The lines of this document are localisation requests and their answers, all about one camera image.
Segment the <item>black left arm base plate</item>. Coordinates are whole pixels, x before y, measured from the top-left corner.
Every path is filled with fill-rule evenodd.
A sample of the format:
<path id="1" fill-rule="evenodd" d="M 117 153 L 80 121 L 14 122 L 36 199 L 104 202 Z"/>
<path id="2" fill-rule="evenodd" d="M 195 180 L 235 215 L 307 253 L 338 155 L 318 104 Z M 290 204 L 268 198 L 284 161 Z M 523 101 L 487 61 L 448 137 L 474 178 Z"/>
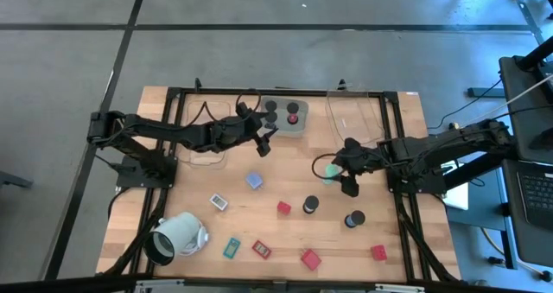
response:
<path id="1" fill-rule="evenodd" d="M 142 168 L 139 161 L 124 156 L 121 163 L 116 165 L 118 178 L 116 186 L 121 188 L 172 188 L 175 185 L 178 159 L 172 156 L 163 158 L 166 171 L 150 173 Z"/>

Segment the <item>black thread spool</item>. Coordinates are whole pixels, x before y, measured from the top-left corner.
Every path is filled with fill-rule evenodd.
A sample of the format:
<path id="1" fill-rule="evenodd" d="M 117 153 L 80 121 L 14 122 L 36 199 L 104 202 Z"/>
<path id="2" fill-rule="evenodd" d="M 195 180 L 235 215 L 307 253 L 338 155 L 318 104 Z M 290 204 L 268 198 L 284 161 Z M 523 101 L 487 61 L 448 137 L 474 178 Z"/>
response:
<path id="1" fill-rule="evenodd" d="M 365 214 L 360 210 L 354 210 L 345 217 L 344 223 L 348 228 L 360 226 L 365 223 Z"/>
<path id="2" fill-rule="evenodd" d="M 310 195 L 305 199 L 302 205 L 302 210 L 304 213 L 312 214 L 315 212 L 319 204 L 319 199 L 315 195 Z"/>

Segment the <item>red digital thermometer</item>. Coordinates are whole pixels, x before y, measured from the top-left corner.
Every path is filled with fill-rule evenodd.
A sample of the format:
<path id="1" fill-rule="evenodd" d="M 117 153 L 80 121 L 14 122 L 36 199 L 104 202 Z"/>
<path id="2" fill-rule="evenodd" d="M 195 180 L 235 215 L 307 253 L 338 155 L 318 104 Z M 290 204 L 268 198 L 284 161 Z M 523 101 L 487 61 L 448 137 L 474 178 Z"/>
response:
<path id="1" fill-rule="evenodd" d="M 267 259 L 272 253 L 272 250 L 260 240 L 256 240 L 251 249 L 263 259 Z"/>

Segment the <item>blue wall charger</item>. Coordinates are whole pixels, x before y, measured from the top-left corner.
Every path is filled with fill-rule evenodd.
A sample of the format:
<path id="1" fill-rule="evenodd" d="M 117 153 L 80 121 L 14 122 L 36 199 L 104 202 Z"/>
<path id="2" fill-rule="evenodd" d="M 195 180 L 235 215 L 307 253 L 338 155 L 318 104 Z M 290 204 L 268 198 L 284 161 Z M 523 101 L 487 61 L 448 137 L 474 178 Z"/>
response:
<path id="1" fill-rule="evenodd" d="M 264 184 L 262 176 L 254 172 L 249 173 L 245 180 L 253 190 L 260 189 Z"/>

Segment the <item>white plastic storage bin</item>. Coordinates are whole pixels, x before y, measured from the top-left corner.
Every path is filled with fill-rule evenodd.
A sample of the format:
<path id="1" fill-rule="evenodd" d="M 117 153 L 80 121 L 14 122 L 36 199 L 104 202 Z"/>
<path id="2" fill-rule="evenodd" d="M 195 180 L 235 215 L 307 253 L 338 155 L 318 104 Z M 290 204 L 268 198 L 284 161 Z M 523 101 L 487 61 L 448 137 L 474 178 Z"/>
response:
<path id="1" fill-rule="evenodd" d="M 306 130 L 308 110 L 308 103 L 303 100 L 284 97 L 261 98 L 260 111 L 268 112 L 268 115 L 262 119 L 262 124 L 267 127 L 276 126 L 278 128 L 276 136 L 301 137 Z M 288 122 L 290 114 L 297 115 L 296 124 Z"/>

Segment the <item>black floor stand foot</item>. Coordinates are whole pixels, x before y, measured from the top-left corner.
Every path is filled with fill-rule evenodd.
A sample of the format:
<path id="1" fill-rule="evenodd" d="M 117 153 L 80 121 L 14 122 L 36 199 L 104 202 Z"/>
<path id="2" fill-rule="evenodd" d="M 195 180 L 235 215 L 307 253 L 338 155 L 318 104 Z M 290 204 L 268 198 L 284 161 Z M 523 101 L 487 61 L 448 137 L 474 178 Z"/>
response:
<path id="1" fill-rule="evenodd" d="M 469 87 L 467 89 L 467 96 L 470 98 L 492 98 L 503 99 L 505 92 L 503 88 L 483 88 L 483 87 Z"/>

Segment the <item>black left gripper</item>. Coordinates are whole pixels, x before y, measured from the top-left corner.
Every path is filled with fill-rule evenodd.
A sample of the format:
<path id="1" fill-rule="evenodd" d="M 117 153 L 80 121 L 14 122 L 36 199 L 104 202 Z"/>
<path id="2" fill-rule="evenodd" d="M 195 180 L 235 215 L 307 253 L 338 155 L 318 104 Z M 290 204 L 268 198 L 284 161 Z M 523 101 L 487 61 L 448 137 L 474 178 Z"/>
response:
<path id="1" fill-rule="evenodd" d="M 263 126 L 263 113 L 253 113 L 248 118 L 230 117 L 216 123 L 211 129 L 211 151 L 224 151 L 253 140 L 257 153 L 265 157 L 270 152 L 270 138 L 278 132 L 276 126 Z M 262 136 L 258 131 L 262 127 Z"/>

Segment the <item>clear plastic container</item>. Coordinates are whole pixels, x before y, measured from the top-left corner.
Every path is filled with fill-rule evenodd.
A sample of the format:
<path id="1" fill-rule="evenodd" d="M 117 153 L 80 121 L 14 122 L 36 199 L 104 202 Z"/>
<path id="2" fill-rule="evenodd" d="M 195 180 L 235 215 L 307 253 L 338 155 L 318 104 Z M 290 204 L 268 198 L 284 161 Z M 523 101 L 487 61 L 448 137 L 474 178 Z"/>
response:
<path id="1" fill-rule="evenodd" d="M 336 90 L 328 92 L 326 100 L 327 119 L 339 147 L 348 137 L 365 147 L 375 147 L 385 138 L 378 97 L 367 92 Z"/>
<path id="2" fill-rule="evenodd" d="M 207 101 L 207 109 L 209 111 L 200 111 L 202 104 L 203 101 L 198 99 L 187 102 L 185 104 L 185 118 L 181 123 L 189 124 L 195 120 L 194 124 L 204 124 L 212 121 L 209 114 L 212 114 L 212 116 L 217 119 L 230 115 L 231 106 L 225 101 Z M 223 169 L 227 160 L 227 154 L 225 152 L 213 153 L 212 151 L 208 151 L 205 153 L 198 153 L 188 150 L 180 144 L 176 146 L 175 154 L 180 162 L 196 169 Z"/>

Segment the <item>teal digital thermometer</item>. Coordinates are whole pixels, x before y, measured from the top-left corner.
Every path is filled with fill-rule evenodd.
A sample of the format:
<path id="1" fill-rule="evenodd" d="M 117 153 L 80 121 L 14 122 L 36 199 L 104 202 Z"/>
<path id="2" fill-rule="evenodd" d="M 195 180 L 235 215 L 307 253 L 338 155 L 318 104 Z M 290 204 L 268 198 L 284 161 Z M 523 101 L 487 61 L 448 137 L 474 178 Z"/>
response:
<path id="1" fill-rule="evenodd" d="M 229 259 L 233 259 L 238 252 L 238 249 L 241 245 L 241 242 L 236 238 L 230 238 L 225 250 L 223 251 L 223 256 Z"/>

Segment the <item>grey furniture leg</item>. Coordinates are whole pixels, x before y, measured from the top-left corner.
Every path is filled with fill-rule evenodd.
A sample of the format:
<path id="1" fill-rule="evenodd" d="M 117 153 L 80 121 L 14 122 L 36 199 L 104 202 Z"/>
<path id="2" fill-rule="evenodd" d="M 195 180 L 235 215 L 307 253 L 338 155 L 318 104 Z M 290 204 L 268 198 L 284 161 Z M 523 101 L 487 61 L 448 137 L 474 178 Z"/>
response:
<path id="1" fill-rule="evenodd" d="M 8 185 L 13 185 L 19 188 L 31 188 L 33 182 L 19 176 L 0 171 L 0 188 Z"/>

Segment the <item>black laptop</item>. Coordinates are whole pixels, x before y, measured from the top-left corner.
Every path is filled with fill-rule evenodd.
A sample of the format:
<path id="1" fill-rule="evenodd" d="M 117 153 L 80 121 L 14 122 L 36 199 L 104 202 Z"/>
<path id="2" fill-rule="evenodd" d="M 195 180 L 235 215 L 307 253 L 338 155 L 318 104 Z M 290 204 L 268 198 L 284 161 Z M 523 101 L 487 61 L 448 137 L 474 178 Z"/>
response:
<path id="1" fill-rule="evenodd" d="M 553 167 L 501 163 L 518 256 L 553 267 Z"/>

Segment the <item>grey metal stand rail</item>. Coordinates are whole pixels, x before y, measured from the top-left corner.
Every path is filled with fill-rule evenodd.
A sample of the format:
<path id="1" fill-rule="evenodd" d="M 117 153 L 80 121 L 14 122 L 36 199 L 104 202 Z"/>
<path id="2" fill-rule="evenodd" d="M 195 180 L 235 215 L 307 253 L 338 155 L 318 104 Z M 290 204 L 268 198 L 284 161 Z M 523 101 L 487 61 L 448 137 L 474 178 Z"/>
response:
<path id="1" fill-rule="evenodd" d="M 539 44 L 553 36 L 553 0 L 514 0 Z"/>

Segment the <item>black cart top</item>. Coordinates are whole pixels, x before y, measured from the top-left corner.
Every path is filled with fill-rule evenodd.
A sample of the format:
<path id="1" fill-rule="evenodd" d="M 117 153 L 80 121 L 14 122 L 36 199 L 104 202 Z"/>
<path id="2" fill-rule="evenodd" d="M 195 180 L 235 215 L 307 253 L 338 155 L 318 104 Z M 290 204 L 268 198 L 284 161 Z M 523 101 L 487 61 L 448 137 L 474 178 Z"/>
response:
<path id="1" fill-rule="evenodd" d="M 517 57 L 499 59 L 499 72 L 507 101 L 544 79 L 539 70 L 520 70 L 517 61 Z M 519 159 L 553 165 L 553 146 L 550 150 L 531 148 L 531 143 L 541 133 L 553 129 L 553 101 L 549 102 L 542 91 L 542 88 L 548 84 L 549 81 L 546 81 L 509 103 L 508 110 L 511 113 L 510 119 L 517 140 Z"/>

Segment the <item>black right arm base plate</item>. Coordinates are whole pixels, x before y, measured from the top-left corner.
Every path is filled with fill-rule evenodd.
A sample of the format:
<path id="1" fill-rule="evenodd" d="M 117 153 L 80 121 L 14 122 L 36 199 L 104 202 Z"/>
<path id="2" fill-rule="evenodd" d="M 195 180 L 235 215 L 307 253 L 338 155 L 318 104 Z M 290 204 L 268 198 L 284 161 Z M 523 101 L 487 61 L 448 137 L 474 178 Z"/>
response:
<path id="1" fill-rule="evenodd" d="M 407 175 L 407 169 L 387 169 L 389 191 L 400 194 L 444 194 L 444 173 L 448 168 L 433 167 Z"/>

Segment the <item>black horizontal beam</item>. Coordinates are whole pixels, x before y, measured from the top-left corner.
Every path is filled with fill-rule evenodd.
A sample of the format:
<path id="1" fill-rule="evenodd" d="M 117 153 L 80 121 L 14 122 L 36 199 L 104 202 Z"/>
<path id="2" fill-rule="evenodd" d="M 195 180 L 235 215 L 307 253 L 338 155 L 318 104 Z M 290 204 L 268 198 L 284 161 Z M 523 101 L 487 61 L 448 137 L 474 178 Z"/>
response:
<path id="1" fill-rule="evenodd" d="M 390 291 L 392 293 L 538 293 L 469 285 L 464 282 L 410 280 L 406 283 L 334 282 L 290 280 L 240 280 L 219 278 L 153 278 L 147 273 L 100 275 L 94 277 L 50 279 L 34 282 L 0 283 L 0 293 L 112 293 L 159 287 L 247 287 L 277 292 L 306 289 Z"/>

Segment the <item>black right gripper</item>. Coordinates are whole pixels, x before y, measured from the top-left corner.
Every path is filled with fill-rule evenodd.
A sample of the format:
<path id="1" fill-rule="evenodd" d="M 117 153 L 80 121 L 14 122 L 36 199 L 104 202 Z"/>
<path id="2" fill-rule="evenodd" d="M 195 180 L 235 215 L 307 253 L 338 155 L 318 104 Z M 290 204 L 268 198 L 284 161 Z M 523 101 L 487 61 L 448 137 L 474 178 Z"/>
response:
<path id="1" fill-rule="evenodd" d="M 385 160 L 381 154 L 368 148 L 362 148 L 357 156 L 349 156 L 343 148 L 335 154 L 332 164 L 342 167 L 349 174 L 340 177 L 341 191 L 353 198 L 359 195 L 359 184 L 354 175 L 373 173 L 385 168 Z"/>

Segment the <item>teal thread spool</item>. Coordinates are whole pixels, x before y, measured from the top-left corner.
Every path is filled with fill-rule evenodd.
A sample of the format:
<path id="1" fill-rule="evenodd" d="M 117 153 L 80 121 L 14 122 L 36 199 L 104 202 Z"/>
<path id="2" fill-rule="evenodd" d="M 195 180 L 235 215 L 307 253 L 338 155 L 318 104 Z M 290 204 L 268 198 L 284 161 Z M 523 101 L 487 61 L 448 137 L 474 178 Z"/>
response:
<path id="1" fill-rule="evenodd" d="M 328 164 L 325 168 L 325 179 L 323 180 L 323 183 L 326 185 L 331 184 L 334 182 L 334 177 L 339 175 L 342 171 L 341 167 L 335 164 Z"/>

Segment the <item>black aluminium table frame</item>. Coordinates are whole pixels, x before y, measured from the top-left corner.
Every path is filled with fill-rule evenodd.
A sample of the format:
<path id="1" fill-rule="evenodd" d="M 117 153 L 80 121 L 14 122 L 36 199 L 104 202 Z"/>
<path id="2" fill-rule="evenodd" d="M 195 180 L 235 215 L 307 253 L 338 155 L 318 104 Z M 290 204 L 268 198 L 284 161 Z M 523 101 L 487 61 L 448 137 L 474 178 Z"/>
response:
<path id="1" fill-rule="evenodd" d="M 395 201 L 384 171 L 360 176 L 360 192 L 355 198 L 343 194 L 337 184 L 321 181 L 328 154 L 339 148 L 327 119 L 326 93 L 273 89 L 270 95 L 308 103 L 304 135 L 273 137 L 266 157 L 258 155 L 254 143 L 228 150 L 223 169 L 196 169 L 180 162 L 164 213 L 194 214 L 207 227 L 209 240 L 194 255 L 157 266 L 154 276 L 405 283 L 406 268 L 411 267 L 420 277 L 417 249 L 403 250 Z M 245 180 L 251 172 L 263 178 L 258 190 Z M 215 193 L 228 201 L 225 211 L 210 202 Z M 320 204 L 314 213 L 307 214 L 302 205 L 310 195 Z M 279 201 L 291 205 L 289 215 L 277 211 Z M 344 219 L 354 210 L 365 214 L 365 223 L 348 228 Z M 223 256 L 230 238 L 241 242 L 233 259 Z M 272 250 L 267 259 L 251 249 L 256 240 Z M 385 261 L 372 258 L 374 245 L 385 246 Z M 301 261 L 307 249 L 321 258 L 316 271 Z"/>

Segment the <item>white flat box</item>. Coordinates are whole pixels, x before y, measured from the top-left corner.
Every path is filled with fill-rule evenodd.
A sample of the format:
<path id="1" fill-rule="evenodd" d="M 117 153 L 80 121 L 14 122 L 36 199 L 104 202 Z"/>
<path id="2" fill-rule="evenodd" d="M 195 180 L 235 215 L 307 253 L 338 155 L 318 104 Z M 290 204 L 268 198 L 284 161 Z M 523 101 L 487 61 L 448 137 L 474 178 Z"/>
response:
<path id="1" fill-rule="evenodd" d="M 445 194 L 441 194 L 442 201 L 448 207 L 454 207 L 460 210 L 468 210 L 468 188 L 469 183 L 465 182 L 455 188 L 448 190 Z"/>

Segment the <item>large red block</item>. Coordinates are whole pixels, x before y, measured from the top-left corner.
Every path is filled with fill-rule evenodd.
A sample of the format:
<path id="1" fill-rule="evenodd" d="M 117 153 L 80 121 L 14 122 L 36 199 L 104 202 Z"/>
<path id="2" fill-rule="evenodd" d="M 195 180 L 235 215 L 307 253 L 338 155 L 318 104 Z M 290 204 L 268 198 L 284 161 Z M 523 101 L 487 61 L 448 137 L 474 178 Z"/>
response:
<path id="1" fill-rule="evenodd" d="M 301 261 L 311 270 L 316 271 L 321 264 L 321 258 L 313 249 L 307 249 L 301 255 Z"/>

